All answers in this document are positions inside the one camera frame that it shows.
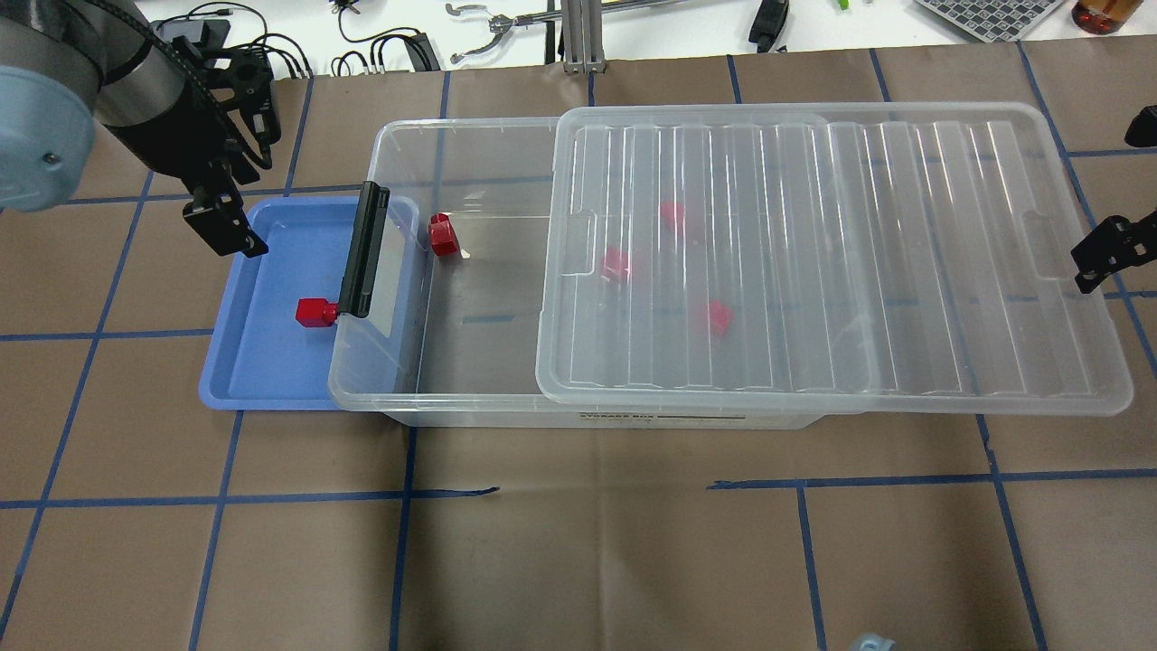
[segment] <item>white table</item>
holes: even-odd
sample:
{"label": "white table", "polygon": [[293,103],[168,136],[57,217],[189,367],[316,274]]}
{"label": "white table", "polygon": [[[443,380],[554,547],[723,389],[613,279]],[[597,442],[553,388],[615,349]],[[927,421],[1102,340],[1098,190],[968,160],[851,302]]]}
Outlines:
{"label": "white table", "polygon": [[[492,13],[508,16],[540,12],[545,0],[457,0],[454,3],[478,3]],[[367,53],[367,44],[353,45],[341,39],[337,16],[324,0],[251,0],[248,2],[265,14],[271,31],[297,39],[305,49],[314,69],[329,74],[330,60],[353,49]],[[191,0],[139,0],[150,20],[182,14],[198,5]],[[856,47],[894,47],[974,43],[931,12],[913,0],[850,0],[850,9],[841,12],[837,0],[793,0],[788,24],[776,46],[789,51],[841,50]],[[450,54],[487,43],[491,34],[481,14],[452,17],[440,0],[362,0],[361,14],[346,12],[344,23],[349,36],[369,36],[392,27],[411,25],[429,35],[439,61],[444,69],[467,67],[510,67],[543,62],[546,28],[515,28],[506,43],[482,57],[470,57],[457,66]],[[754,52],[747,43],[747,31],[759,7],[758,0],[684,0],[670,6],[607,14],[603,17],[604,50],[613,59],[665,59],[742,54]],[[1073,24],[1066,0],[1040,25],[1026,35],[1029,40],[1055,38],[1105,38],[1085,34]],[[260,23],[245,12],[230,17],[233,32],[229,44],[249,40],[260,34]],[[1119,35],[1157,34],[1157,0],[1143,3],[1118,32]],[[279,47],[289,49],[288,44]],[[386,47],[386,65],[391,69],[410,69],[410,58],[400,43]],[[278,76],[287,76],[285,66],[274,61]],[[355,65],[360,72],[360,65]]]}

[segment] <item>clear plastic container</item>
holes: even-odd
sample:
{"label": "clear plastic container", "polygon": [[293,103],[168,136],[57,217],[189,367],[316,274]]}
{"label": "clear plastic container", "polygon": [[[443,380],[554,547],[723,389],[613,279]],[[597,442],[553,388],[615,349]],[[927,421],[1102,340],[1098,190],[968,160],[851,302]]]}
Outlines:
{"label": "clear plastic container", "polygon": [[1132,399],[1104,297],[1071,280],[1081,217],[1030,106],[576,109],[555,161],[537,369],[555,400],[1111,415]]}
{"label": "clear plastic container", "polygon": [[[373,306],[339,317],[342,409],[795,429],[868,410],[1107,415],[1132,398],[1104,298],[1071,286],[1079,220],[1027,106],[398,121],[369,177],[423,219],[450,213],[469,257],[428,256],[412,369],[384,371],[398,362]],[[628,273],[605,268],[610,246]]]}

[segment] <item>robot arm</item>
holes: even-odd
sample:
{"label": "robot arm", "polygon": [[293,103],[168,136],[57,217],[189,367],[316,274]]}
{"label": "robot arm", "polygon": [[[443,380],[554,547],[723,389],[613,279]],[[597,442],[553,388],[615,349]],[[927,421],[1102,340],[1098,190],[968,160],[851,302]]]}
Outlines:
{"label": "robot arm", "polygon": [[[75,191],[93,116],[146,165],[179,178],[185,221],[219,254],[268,247],[236,183],[272,167],[281,136],[273,74],[252,50],[161,40],[131,0],[0,0],[0,206],[43,209]],[[224,60],[228,66],[209,64]],[[212,90],[228,88],[220,102]],[[227,111],[239,110],[253,151]]]}

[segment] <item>transparent lid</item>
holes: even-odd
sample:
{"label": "transparent lid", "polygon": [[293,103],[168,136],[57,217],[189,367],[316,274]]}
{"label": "transparent lid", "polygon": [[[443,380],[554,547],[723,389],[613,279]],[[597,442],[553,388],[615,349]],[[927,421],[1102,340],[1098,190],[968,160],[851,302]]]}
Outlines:
{"label": "transparent lid", "polygon": [[1133,395],[1023,104],[584,108],[559,121],[536,375],[561,402],[1114,414]]}

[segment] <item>blue plastic tray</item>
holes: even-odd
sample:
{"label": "blue plastic tray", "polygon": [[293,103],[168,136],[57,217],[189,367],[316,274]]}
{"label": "blue plastic tray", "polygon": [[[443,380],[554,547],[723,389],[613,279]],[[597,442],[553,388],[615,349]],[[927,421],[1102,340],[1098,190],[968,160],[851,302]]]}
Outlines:
{"label": "blue plastic tray", "polygon": [[[249,213],[270,252],[235,256],[201,373],[214,409],[338,410],[326,382],[337,327],[303,328],[297,299],[338,299],[358,197],[290,197]],[[404,197],[390,212],[413,212]]]}

